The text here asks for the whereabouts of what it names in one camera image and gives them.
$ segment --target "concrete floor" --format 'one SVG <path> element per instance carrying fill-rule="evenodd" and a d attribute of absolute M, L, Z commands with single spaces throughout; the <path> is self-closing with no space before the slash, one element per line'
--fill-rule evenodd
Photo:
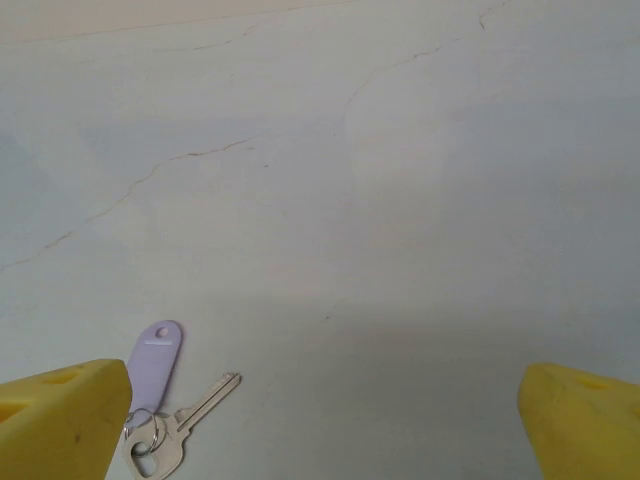
<path fill-rule="evenodd" d="M 314 4 L 21 10 L 0 381 L 173 319 L 166 411 L 245 381 L 172 479 L 540 479 L 528 363 L 640 381 L 640 3 Z"/>

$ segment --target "lavender plastic key tag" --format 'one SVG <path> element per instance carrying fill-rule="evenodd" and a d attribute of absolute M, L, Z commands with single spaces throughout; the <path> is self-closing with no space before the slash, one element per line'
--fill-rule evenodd
<path fill-rule="evenodd" d="M 171 320 L 147 327 L 138 337 L 127 362 L 133 388 L 130 412 L 135 412 L 125 424 L 135 428 L 149 419 L 149 413 L 160 408 L 173 364 L 180 350 L 182 332 Z"/>

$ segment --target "key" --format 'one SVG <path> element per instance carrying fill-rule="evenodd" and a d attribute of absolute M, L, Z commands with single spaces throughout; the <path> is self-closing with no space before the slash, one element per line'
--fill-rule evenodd
<path fill-rule="evenodd" d="M 180 409 L 170 416 L 154 415 L 151 421 L 133 430 L 122 445 L 122 454 L 136 480 L 164 480 L 171 475 L 182 463 L 182 444 L 191 435 L 193 426 L 229 395 L 241 380 L 237 373 L 225 373 L 192 407 Z M 151 446 L 155 435 L 158 436 L 156 447 L 149 454 L 155 462 L 155 470 L 151 475 L 145 475 L 133 452 L 139 450 L 136 448 L 138 443 L 145 445 L 141 450 Z"/>

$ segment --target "floor crack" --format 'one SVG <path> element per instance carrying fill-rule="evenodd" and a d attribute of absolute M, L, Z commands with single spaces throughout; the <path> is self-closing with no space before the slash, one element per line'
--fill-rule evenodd
<path fill-rule="evenodd" d="M 449 42 L 448 45 L 451 45 L 452 43 L 457 42 L 458 40 L 460 40 L 459 38 L 456 38 L 454 40 L 452 40 L 451 42 Z M 367 77 L 367 79 L 351 94 L 351 96 L 347 99 L 347 101 L 344 104 L 343 109 L 347 110 L 349 108 L 349 105 L 351 105 L 351 103 L 353 102 L 353 100 L 360 94 L 360 92 L 367 86 L 369 85 L 378 75 L 380 75 L 383 72 L 387 72 L 389 70 L 392 70 L 394 68 L 400 67 L 401 65 L 405 65 L 407 63 L 413 62 L 414 60 L 416 60 L 417 58 L 420 57 L 427 57 L 429 55 L 433 55 L 434 53 L 439 52 L 440 50 L 442 50 L 442 48 L 444 48 L 443 45 L 438 45 L 436 48 L 433 48 L 431 50 L 426 50 L 424 52 L 419 52 L 416 53 L 408 58 L 404 58 L 402 60 L 397 61 L 396 63 L 393 63 L 391 65 L 387 65 L 385 67 L 380 67 L 380 68 L 376 68 L 375 70 L 373 70 L 369 76 Z"/>
<path fill-rule="evenodd" d="M 248 26 L 245 31 L 242 33 L 242 35 L 234 37 L 234 38 L 230 38 L 229 40 L 225 40 L 224 42 L 219 42 L 219 43 L 212 43 L 211 45 L 202 45 L 200 47 L 188 47 L 188 48 L 157 48 L 154 49 L 153 51 L 155 53 L 165 53 L 165 52 L 184 52 L 187 50 L 206 50 L 209 48 L 215 48 L 215 47 L 221 47 L 222 45 L 228 45 L 231 42 L 235 42 L 236 40 L 240 40 L 241 38 L 246 37 L 247 35 L 249 35 L 251 32 L 253 32 L 260 24 L 264 23 L 266 21 L 266 18 L 263 18 L 262 20 L 260 20 L 259 22 L 254 23 L 253 25 Z"/>
<path fill-rule="evenodd" d="M 129 187 L 127 188 L 127 193 L 125 193 L 122 197 L 120 197 L 118 200 L 116 200 L 115 203 L 113 203 L 113 205 L 111 205 L 109 208 L 103 210 L 100 213 L 97 213 L 97 214 L 95 214 L 95 215 L 93 215 L 93 216 L 91 216 L 89 218 L 86 218 L 84 220 L 83 224 L 85 224 L 85 225 L 89 224 L 89 223 L 97 220 L 98 218 L 104 217 L 108 213 L 112 212 L 116 207 L 118 207 L 119 205 L 124 203 L 127 200 L 127 198 L 129 198 L 133 194 L 133 192 L 135 191 L 135 189 L 139 185 L 141 185 L 142 183 L 146 182 L 151 177 L 153 177 L 153 175 L 158 171 L 158 169 L 167 166 L 171 162 L 174 162 L 176 160 L 182 160 L 182 159 L 185 159 L 185 158 L 188 158 L 188 157 L 202 157 L 202 156 L 205 156 L 205 155 L 212 155 L 214 153 L 226 152 L 230 148 L 233 148 L 233 147 L 235 147 L 237 145 L 242 145 L 243 143 L 250 142 L 252 140 L 255 140 L 256 138 L 257 137 L 250 137 L 250 138 L 247 138 L 247 139 L 244 139 L 244 140 L 240 140 L 240 141 L 237 141 L 237 142 L 230 143 L 229 145 L 226 145 L 226 146 L 221 147 L 221 148 L 215 148 L 213 150 L 207 150 L 205 152 L 186 153 L 184 155 L 180 155 L 178 157 L 173 157 L 173 158 L 170 158 L 168 160 L 165 160 L 164 162 L 161 162 L 161 163 L 157 164 L 156 166 L 154 166 L 147 175 L 145 175 L 144 177 L 136 180 L 131 185 L 129 185 Z M 42 255 L 46 251 L 57 247 L 61 242 L 63 242 L 64 240 L 67 240 L 68 238 L 70 238 L 76 231 L 77 231 L 77 229 L 68 231 L 67 233 L 65 233 L 61 237 L 56 238 L 51 243 L 48 243 L 47 245 L 42 247 L 40 250 L 38 250 L 34 255 L 31 255 L 30 257 L 22 258 L 20 260 L 16 260 L 14 262 L 7 263 L 6 265 L 0 266 L 0 273 L 4 272 L 5 270 L 7 270 L 7 269 L 9 269 L 11 267 L 16 267 L 18 265 L 22 265 L 24 263 L 30 262 L 31 260 L 35 260 L 36 258 L 38 258 L 40 255 Z"/>
<path fill-rule="evenodd" d="M 488 8 L 487 10 L 484 11 L 484 13 L 482 13 L 479 17 L 478 17 L 478 23 L 480 24 L 480 26 L 482 27 L 482 29 L 485 29 L 484 26 L 484 17 L 486 17 L 487 15 L 489 15 L 490 13 L 495 12 L 496 10 L 498 10 L 499 8 L 504 7 L 505 5 L 507 5 L 508 3 L 511 3 L 513 0 L 504 0 L 500 5 L 495 5 L 491 8 Z"/>

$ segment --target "metal split ring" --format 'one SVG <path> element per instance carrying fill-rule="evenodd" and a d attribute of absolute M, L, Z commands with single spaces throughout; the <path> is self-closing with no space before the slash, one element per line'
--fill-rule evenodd
<path fill-rule="evenodd" d="M 140 407 L 140 408 L 136 408 L 134 411 L 129 412 L 127 414 L 127 420 L 125 421 L 125 427 L 124 427 L 124 439 L 125 441 L 127 440 L 127 438 L 129 438 L 129 435 L 131 434 L 131 432 L 133 430 L 135 430 L 136 428 L 140 427 L 141 425 L 138 425 L 138 427 L 134 427 L 133 429 L 129 430 L 129 427 L 126 426 L 126 424 L 128 422 L 130 422 L 131 420 L 133 420 L 133 417 L 135 416 L 136 413 L 138 412 L 147 412 L 149 414 L 149 416 L 151 417 L 151 419 L 153 419 L 153 425 L 155 427 L 155 431 L 153 432 L 153 440 L 151 442 L 151 445 L 149 445 L 149 447 L 143 451 L 143 452 L 136 452 L 134 450 L 131 450 L 131 454 L 134 457 L 137 458 L 142 458 L 145 457 L 147 455 L 149 455 L 151 452 L 153 452 L 156 448 L 158 448 L 160 445 L 158 445 L 158 438 L 159 438 L 159 433 L 160 433 L 160 427 L 158 425 L 158 417 L 156 417 L 153 412 L 151 412 L 148 408 L 144 408 L 144 407 Z M 142 425 L 146 425 L 147 423 L 149 423 L 149 420 L 147 420 L 145 423 L 143 423 Z"/>

